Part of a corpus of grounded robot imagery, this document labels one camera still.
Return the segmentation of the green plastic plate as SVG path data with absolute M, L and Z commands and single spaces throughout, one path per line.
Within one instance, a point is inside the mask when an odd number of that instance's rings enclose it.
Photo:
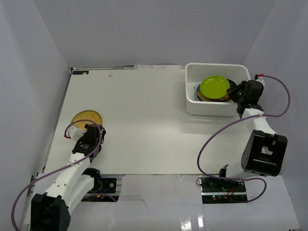
M 229 88 L 229 81 L 222 76 L 209 76 L 200 84 L 200 92 L 213 100 L 226 96 Z

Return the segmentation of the square bamboo woven tray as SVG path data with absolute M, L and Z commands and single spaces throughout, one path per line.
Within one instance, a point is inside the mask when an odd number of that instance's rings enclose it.
M 212 100 L 201 93 L 200 85 L 195 90 L 196 99 L 200 102 L 211 102 Z

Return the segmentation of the blue plastic plate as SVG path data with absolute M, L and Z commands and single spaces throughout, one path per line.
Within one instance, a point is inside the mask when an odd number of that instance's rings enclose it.
M 195 98 L 196 100 L 198 101 L 203 101 L 202 99 L 202 93 L 200 91 L 200 86 L 197 86 L 196 89 L 195 89 Z

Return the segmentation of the black glossy plate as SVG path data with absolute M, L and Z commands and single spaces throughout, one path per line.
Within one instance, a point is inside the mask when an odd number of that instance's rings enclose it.
M 227 80 L 228 80 L 228 82 L 229 82 L 230 89 L 235 88 L 235 87 L 237 86 L 237 84 L 236 84 L 234 81 L 232 81 L 232 80 L 230 80 L 230 79 L 227 79 Z

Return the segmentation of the yellow patterned plate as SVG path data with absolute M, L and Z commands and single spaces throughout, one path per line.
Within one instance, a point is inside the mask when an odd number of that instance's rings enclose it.
M 230 97 L 229 97 L 229 95 L 225 95 L 225 96 L 221 97 L 220 100 L 222 102 L 228 102 L 230 100 Z

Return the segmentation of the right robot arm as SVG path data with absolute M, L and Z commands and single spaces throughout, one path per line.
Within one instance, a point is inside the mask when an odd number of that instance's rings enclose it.
M 240 162 L 225 165 L 219 171 L 217 185 L 223 192 L 235 186 L 234 178 L 276 177 L 281 171 L 288 140 L 269 126 L 258 104 L 264 85 L 263 78 L 257 77 L 227 90 L 229 98 L 237 103 L 237 113 L 241 119 L 245 119 L 244 123 L 251 135 Z

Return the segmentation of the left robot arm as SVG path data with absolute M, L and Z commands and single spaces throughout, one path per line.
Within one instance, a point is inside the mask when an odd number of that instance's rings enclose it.
M 102 149 L 106 130 L 89 121 L 77 140 L 70 162 L 52 185 L 31 201 L 30 230 L 66 231 L 71 214 L 83 197 L 102 187 L 101 172 L 91 168 L 94 158 Z

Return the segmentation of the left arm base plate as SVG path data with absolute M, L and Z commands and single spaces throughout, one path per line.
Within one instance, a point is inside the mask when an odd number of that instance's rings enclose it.
M 94 179 L 94 187 L 91 193 L 115 193 L 117 179 L 116 178 L 96 178 Z

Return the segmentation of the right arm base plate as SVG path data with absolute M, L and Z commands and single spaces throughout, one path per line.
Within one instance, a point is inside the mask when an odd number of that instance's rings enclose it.
M 201 191 L 207 194 L 230 194 L 230 193 L 246 193 L 246 187 L 243 182 L 233 180 L 219 180 L 209 177 L 200 179 Z

